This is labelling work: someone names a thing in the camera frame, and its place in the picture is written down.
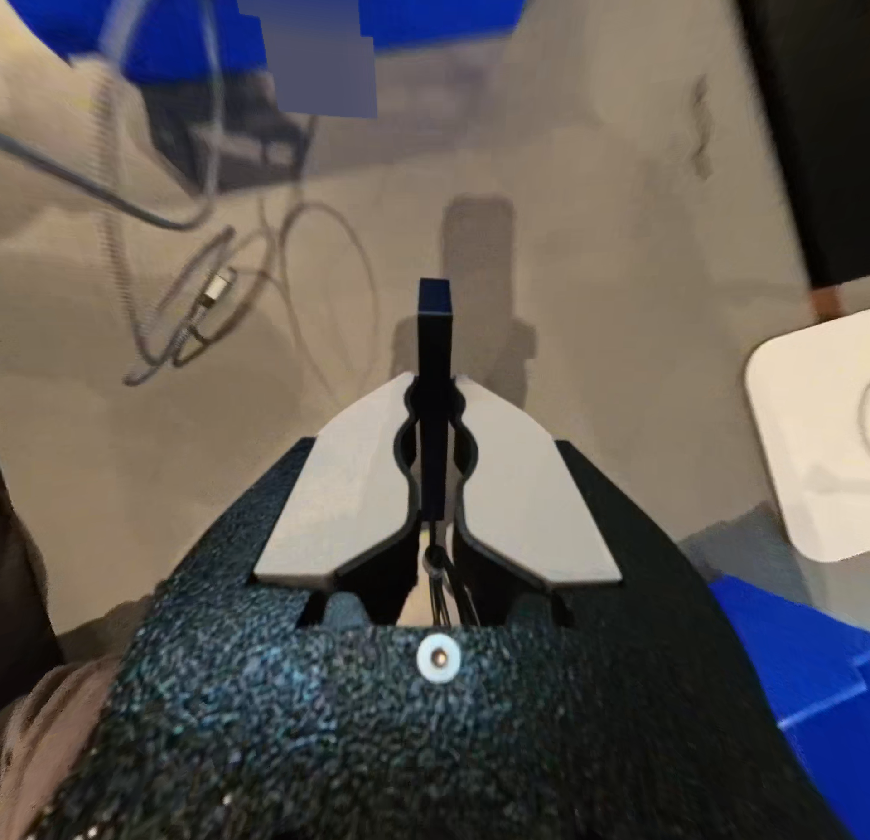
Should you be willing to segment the black flat pad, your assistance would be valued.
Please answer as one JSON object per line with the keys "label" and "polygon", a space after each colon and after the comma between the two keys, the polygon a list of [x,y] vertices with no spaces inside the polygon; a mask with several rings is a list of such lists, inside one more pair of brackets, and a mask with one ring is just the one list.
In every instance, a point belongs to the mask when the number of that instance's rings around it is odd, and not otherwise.
{"label": "black flat pad", "polygon": [[869,0],[736,0],[813,289],[868,276]]}

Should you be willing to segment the black usb hub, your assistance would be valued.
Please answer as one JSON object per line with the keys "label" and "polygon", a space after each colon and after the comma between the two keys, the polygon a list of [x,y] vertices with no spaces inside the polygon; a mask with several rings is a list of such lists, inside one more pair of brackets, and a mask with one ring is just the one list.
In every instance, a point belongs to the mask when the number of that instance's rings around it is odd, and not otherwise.
{"label": "black usb hub", "polygon": [[419,280],[418,385],[421,509],[431,524],[444,519],[448,425],[451,415],[453,312],[446,279]]}

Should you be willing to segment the dark blurred object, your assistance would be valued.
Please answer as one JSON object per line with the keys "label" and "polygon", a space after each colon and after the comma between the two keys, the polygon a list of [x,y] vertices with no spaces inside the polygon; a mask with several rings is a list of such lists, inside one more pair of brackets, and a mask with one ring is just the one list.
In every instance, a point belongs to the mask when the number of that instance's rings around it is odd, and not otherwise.
{"label": "dark blurred object", "polygon": [[219,143],[210,138],[212,97],[206,81],[140,88],[152,144],[188,193],[204,193],[212,151],[219,156],[220,194],[298,182],[319,116],[280,112],[269,73],[225,75],[223,86]]}

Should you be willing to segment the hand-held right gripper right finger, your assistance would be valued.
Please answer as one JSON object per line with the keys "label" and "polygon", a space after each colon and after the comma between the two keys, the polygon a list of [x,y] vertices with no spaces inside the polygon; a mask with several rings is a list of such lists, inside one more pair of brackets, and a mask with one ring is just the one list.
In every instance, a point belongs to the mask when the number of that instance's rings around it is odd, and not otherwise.
{"label": "hand-held right gripper right finger", "polygon": [[454,389],[455,535],[535,588],[621,583],[556,439],[467,375]]}

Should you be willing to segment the blue plastic bin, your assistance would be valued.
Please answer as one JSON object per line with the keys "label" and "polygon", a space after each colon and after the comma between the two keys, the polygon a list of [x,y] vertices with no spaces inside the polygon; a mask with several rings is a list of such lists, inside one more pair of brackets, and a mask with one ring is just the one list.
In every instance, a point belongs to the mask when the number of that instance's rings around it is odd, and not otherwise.
{"label": "blue plastic bin", "polygon": [[711,585],[795,755],[855,838],[869,837],[869,634],[738,578]]}
{"label": "blue plastic bin", "polygon": [[[47,48],[63,60],[103,51],[103,36],[121,0],[6,0]],[[293,32],[326,21],[371,38],[375,51],[511,32],[526,0],[212,0],[226,73],[266,67],[262,30]],[[122,73],[134,84],[206,79],[210,73],[198,0],[145,0]]]}

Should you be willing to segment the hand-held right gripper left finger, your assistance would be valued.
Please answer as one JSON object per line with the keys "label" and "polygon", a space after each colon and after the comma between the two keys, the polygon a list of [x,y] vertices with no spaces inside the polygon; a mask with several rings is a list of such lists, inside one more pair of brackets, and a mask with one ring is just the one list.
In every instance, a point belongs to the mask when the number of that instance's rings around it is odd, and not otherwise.
{"label": "hand-held right gripper left finger", "polygon": [[320,430],[256,562],[259,582],[326,590],[408,535],[419,515],[416,382],[403,372]]}

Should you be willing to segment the white board stand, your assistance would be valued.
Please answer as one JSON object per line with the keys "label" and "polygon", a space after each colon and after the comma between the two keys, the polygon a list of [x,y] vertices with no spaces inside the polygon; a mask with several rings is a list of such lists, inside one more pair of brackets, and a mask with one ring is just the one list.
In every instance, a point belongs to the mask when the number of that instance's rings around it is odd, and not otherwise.
{"label": "white board stand", "polygon": [[868,310],[760,344],[744,383],[789,541],[816,563],[868,553]]}

